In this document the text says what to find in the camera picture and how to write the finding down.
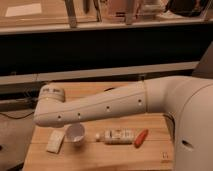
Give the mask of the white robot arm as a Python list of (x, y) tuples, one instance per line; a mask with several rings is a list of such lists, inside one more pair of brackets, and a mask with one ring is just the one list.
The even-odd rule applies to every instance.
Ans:
[(65, 100), (54, 84), (39, 93), (34, 122), (41, 127), (164, 113), (174, 119), (173, 171), (213, 171), (213, 79), (168, 76), (92, 96)]

